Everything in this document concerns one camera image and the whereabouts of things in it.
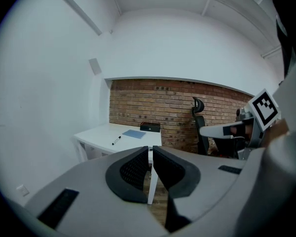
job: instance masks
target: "white ceiling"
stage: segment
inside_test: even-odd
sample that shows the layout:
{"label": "white ceiling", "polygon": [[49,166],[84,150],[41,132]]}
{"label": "white ceiling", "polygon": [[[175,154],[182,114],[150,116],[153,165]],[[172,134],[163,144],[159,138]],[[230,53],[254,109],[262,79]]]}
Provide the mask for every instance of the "white ceiling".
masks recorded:
{"label": "white ceiling", "polygon": [[[117,0],[121,12],[147,8],[175,8],[202,14],[207,0]],[[280,45],[276,33],[276,10],[272,0],[257,4],[254,0],[211,0],[206,16],[234,28],[266,54]],[[281,55],[269,60],[280,75]]]}

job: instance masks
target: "wooden floor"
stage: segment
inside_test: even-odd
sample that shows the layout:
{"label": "wooden floor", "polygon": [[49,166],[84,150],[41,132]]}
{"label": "wooden floor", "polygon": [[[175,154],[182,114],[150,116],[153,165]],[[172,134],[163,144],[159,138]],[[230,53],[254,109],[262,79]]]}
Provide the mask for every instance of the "wooden floor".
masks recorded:
{"label": "wooden floor", "polygon": [[[151,174],[147,172],[144,181],[144,193],[148,197],[149,186],[150,186]],[[154,194],[152,205],[149,208],[156,219],[164,226],[167,217],[167,203],[168,203],[168,192],[163,186],[162,182],[158,178],[156,192]]]}

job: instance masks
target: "chair headrest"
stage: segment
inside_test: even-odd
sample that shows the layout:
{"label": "chair headrest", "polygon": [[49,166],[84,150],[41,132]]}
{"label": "chair headrest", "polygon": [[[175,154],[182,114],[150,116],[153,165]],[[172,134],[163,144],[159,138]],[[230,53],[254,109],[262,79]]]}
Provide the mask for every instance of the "chair headrest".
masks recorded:
{"label": "chair headrest", "polygon": [[194,107],[193,109],[193,113],[200,113],[204,110],[204,103],[199,100],[197,97],[193,97],[194,99]]}

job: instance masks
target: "electrical outlet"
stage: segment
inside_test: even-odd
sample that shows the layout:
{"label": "electrical outlet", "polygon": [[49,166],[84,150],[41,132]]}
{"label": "electrical outlet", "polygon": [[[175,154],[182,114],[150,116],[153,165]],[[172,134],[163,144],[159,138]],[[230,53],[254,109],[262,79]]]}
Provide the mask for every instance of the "electrical outlet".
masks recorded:
{"label": "electrical outlet", "polygon": [[30,192],[28,191],[28,189],[26,189],[25,186],[24,186],[23,184],[22,184],[21,186],[17,187],[16,190],[19,191],[19,192],[22,194],[22,196],[24,196],[24,197],[25,197],[28,193],[30,193]]}

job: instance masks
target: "brick wall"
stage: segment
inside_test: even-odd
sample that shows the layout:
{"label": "brick wall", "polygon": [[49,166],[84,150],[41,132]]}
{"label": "brick wall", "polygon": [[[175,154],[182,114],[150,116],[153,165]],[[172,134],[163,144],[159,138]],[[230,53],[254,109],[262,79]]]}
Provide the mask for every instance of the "brick wall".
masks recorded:
{"label": "brick wall", "polygon": [[[143,121],[160,123],[162,145],[197,152],[197,131],[191,115],[192,96],[205,105],[206,125],[235,121],[236,110],[250,99],[243,93],[202,83],[159,80],[114,80],[111,86],[110,123],[140,126]],[[216,149],[210,139],[210,149]]]}

